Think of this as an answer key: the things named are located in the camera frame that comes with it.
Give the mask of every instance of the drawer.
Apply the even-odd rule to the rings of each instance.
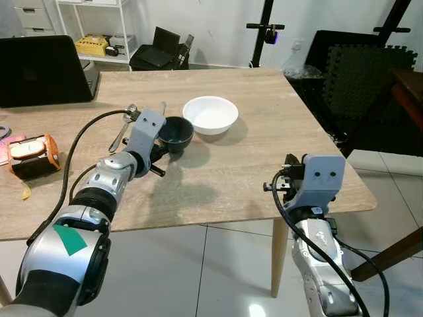
[[[15,11],[24,28],[52,28],[45,9],[15,7]]]
[[[44,8],[43,0],[13,0],[13,4],[19,8]]]
[[[25,34],[27,36],[47,36],[56,35],[56,32],[48,28],[25,28]]]

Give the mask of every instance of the white tile floor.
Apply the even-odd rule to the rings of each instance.
[[[423,158],[354,151],[348,161],[379,205],[336,216],[340,235],[374,256],[422,225]],[[308,316],[289,250],[279,297],[270,297],[271,234],[271,221],[114,233],[102,291],[76,316]],[[24,250],[23,241],[0,242],[1,258],[7,258],[0,274],[11,292]],[[353,268],[362,261],[346,252],[345,262]],[[422,253],[386,276],[390,316],[423,316]],[[371,315],[381,316],[378,277],[356,285]]]

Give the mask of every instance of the black cable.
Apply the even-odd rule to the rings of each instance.
[[[82,179],[82,177],[84,177],[90,170],[94,169],[97,165],[91,165],[90,167],[88,167],[86,170],[84,170],[79,176],[78,178],[73,182],[71,189],[69,190],[69,202],[73,199],[73,191],[75,190],[75,187],[77,186],[77,184],[79,183],[79,181]]]
[[[95,117],[94,119],[92,119],[86,125],[84,125],[83,128],[80,130],[80,132],[77,134],[77,136],[72,142],[71,148],[69,149],[69,154],[67,155],[65,167],[63,169],[63,182],[61,185],[61,193],[60,193],[59,201],[56,203],[56,206],[53,208],[53,211],[48,215],[47,219],[42,222],[42,224],[35,230],[32,236],[26,241],[26,245],[28,246],[31,245],[31,243],[35,240],[35,238],[53,221],[54,217],[57,215],[58,211],[63,205],[63,202],[65,201],[65,197],[66,197],[66,192],[67,192],[67,181],[69,180],[69,169],[71,166],[72,155],[73,155],[73,152],[75,151],[75,148],[78,144],[79,139],[82,137],[82,134],[84,134],[84,132],[89,127],[91,127],[94,123],[96,123],[100,119],[103,119],[107,116],[112,116],[114,114],[131,115],[132,113],[129,110],[114,110],[114,111],[105,112]]]
[[[349,278],[345,276],[344,272],[333,262],[333,260],[328,256],[322,249],[320,249],[313,241],[308,239],[305,234],[301,230],[297,228],[297,226],[292,223],[291,219],[287,216],[286,211],[284,209],[284,206],[281,204],[278,196],[278,192],[276,191],[276,183],[278,181],[278,178],[282,176],[282,171],[276,173],[276,175],[273,177],[272,180],[272,194],[273,199],[275,201],[276,207],[278,208],[278,211],[280,212],[281,216],[284,218],[285,222],[288,224],[288,226],[291,228],[291,230],[298,235],[308,246],[310,246],[318,255],[320,255],[323,259],[325,259],[326,262],[329,263],[329,265],[337,272],[341,280],[346,284],[346,286],[349,288],[350,292],[354,295],[358,305],[360,306],[364,317],[370,317],[369,311],[367,310],[367,307],[365,306],[360,294],[357,292],[356,288],[353,286],[353,284],[350,282]]]
[[[382,284],[383,284],[383,293],[384,293],[384,297],[385,297],[385,302],[383,303],[383,317],[388,317],[388,315],[389,315],[389,302],[390,302],[389,288],[388,288],[388,282],[387,282],[383,272],[377,267],[376,263],[371,258],[369,258],[367,255],[365,255],[363,252],[353,248],[352,246],[347,245],[347,243],[339,240],[336,236],[334,238],[335,238],[336,241],[338,241],[338,243],[341,247],[348,249],[349,251],[357,254],[358,256],[361,256],[363,259],[365,259],[367,262],[369,262],[369,264],[371,266],[373,266],[373,268],[375,269],[377,274],[379,274],[379,277],[381,278],[381,281],[382,281]]]

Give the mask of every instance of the white bowl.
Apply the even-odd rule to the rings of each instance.
[[[194,126],[194,131],[215,135],[227,131],[238,118],[238,109],[229,100],[202,96],[188,101],[182,115]]]

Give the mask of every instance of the power outlet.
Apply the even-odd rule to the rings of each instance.
[[[292,43],[291,50],[293,50],[294,52],[301,51],[303,47],[303,42],[304,40],[301,40],[299,38],[295,39]]]

